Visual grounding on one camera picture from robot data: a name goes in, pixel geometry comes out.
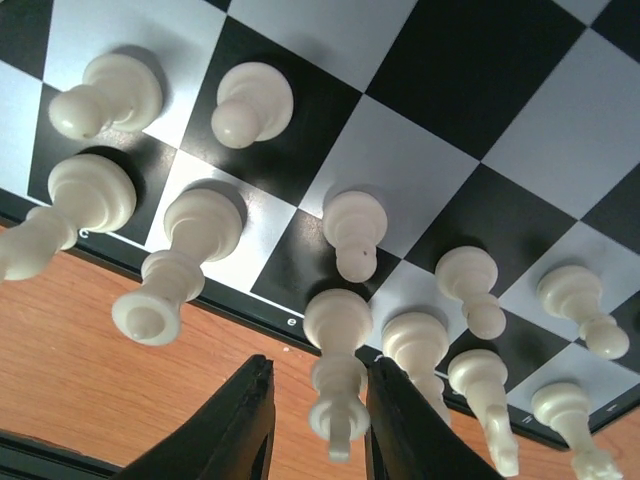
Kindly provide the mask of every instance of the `wooden table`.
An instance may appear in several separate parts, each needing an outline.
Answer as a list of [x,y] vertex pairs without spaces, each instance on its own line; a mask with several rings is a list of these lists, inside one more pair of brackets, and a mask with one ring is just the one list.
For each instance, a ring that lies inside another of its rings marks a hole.
[[[253,353],[275,360],[277,427],[270,478],[365,478],[363,442],[327,461],[307,425],[315,357],[191,305],[180,339],[149,348],[122,336],[111,304],[134,282],[60,254],[41,276],[0,286],[0,429],[125,465],[185,421]],[[453,429],[485,459],[475,419]],[[633,479],[640,411],[596,439]],[[520,439],[520,479],[571,479],[571,456]]]

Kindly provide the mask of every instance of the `white chess piece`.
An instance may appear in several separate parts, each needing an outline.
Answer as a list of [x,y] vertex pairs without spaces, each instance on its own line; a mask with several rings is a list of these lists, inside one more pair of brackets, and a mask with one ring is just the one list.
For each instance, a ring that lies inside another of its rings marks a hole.
[[180,334],[180,308],[204,288],[200,265],[227,257],[238,245],[242,219],[233,203],[210,190],[182,193],[167,209],[169,250],[142,264],[142,285],[113,304],[112,316],[127,337],[145,345],[166,345]]
[[73,140],[93,138],[108,128],[139,132],[158,117],[162,101],[160,84],[146,65],[109,53],[89,63],[81,85],[51,101],[49,119]]
[[42,272],[60,250],[73,247],[78,230],[113,232],[133,215],[136,191],[115,163],[81,154],[58,163],[48,179],[51,207],[35,207],[0,235],[0,281]]
[[602,312],[601,297],[600,279],[576,265],[553,270],[538,284],[538,298],[548,314],[575,321],[580,338],[596,355],[620,358],[629,350],[629,337],[611,315]]
[[287,79],[264,63],[242,63],[229,70],[218,86],[217,101],[211,128],[229,148],[277,137],[293,115],[293,93]]
[[507,319],[498,299],[489,293],[498,279],[498,266],[487,252],[459,247],[447,252],[436,265],[438,288],[447,297],[462,300],[462,313],[476,337],[499,337]]
[[571,466],[578,480],[620,480],[613,458],[599,449],[589,432],[590,402],[573,383],[555,383],[538,390],[532,399],[533,415],[541,424],[558,432],[575,456]]
[[426,313],[399,315],[390,320],[382,332],[382,352],[407,372],[429,405],[451,425],[451,414],[442,400],[444,383],[434,373],[448,350],[447,331]]
[[484,429],[489,453],[498,473],[518,475],[518,442],[509,423],[504,384],[507,367],[489,350],[470,350],[449,364],[451,387],[467,399]]
[[354,353],[373,329],[367,303],[348,290],[316,295],[305,311],[304,333],[322,351],[311,370],[319,394],[309,412],[309,425],[329,441],[329,459],[347,462],[351,441],[369,428],[369,412],[360,401],[367,385],[367,369]]
[[369,280],[378,266],[376,246],[387,233],[380,202],[364,192],[341,193],[325,206],[322,228],[336,249],[340,275],[353,283]]

